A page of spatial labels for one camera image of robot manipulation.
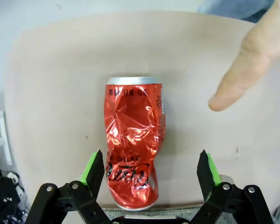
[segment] human hand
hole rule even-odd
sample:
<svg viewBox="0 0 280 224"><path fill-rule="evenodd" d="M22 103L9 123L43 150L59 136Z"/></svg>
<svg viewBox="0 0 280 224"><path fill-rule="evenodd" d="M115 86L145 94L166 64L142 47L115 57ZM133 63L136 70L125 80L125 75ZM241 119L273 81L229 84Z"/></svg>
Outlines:
<svg viewBox="0 0 280 224"><path fill-rule="evenodd" d="M236 102L260 80L279 55L280 0L275 0L243 39L238 56L209 100L210 109L221 111Z"/></svg>

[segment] metal screw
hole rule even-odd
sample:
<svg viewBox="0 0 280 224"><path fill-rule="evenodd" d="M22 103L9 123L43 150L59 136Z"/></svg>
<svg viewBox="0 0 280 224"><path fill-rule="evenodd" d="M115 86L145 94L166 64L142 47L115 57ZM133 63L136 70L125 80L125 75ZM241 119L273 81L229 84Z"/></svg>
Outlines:
<svg viewBox="0 0 280 224"><path fill-rule="evenodd" d="M223 189L224 189L224 190L229 190L229 188L230 188L230 186L229 186L228 184L224 184L224 185L223 185Z"/></svg>
<svg viewBox="0 0 280 224"><path fill-rule="evenodd" d="M53 188L51 186L47 187L47 191L51 191Z"/></svg>
<svg viewBox="0 0 280 224"><path fill-rule="evenodd" d="M250 193L254 193L254 192L255 192L255 189L254 189L253 187L250 187L250 188L248 189L248 191L249 191Z"/></svg>
<svg viewBox="0 0 280 224"><path fill-rule="evenodd" d="M73 186L71 186L73 189L77 189L79 185L77 183L74 183Z"/></svg>

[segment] red aluminum can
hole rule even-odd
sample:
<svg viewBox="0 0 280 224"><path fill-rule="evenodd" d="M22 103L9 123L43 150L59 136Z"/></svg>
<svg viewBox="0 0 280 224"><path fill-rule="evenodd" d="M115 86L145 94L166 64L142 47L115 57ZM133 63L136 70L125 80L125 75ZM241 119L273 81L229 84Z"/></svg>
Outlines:
<svg viewBox="0 0 280 224"><path fill-rule="evenodd" d="M165 134L162 84L154 77L110 78L104 112L112 196L126 210L146 209L159 196L154 159Z"/></svg>

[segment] table surface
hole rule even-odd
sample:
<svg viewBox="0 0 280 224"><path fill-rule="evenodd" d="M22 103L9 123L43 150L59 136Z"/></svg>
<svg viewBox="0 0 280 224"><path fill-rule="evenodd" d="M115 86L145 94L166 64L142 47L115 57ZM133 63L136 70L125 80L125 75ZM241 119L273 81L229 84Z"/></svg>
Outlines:
<svg viewBox="0 0 280 224"><path fill-rule="evenodd" d="M22 182L39 187L79 179L92 152L106 159L108 78L149 74L164 86L166 137L155 160L157 204L201 202L200 152L238 187L258 185L280 204L280 59L235 105L207 101L251 23L179 12L113 13L51 23L15 41L5 75L7 122ZM98 202L114 205L105 178Z"/></svg>

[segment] silver can rim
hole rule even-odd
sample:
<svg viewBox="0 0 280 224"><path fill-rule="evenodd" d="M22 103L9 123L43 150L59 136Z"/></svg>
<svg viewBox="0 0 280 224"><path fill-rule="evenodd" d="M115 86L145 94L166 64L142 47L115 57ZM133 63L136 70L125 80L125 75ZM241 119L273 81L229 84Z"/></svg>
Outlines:
<svg viewBox="0 0 280 224"><path fill-rule="evenodd" d="M139 76L139 77L112 77L109 78L107 85L145 85L145 84L161 84L155 77Z"/></svg>

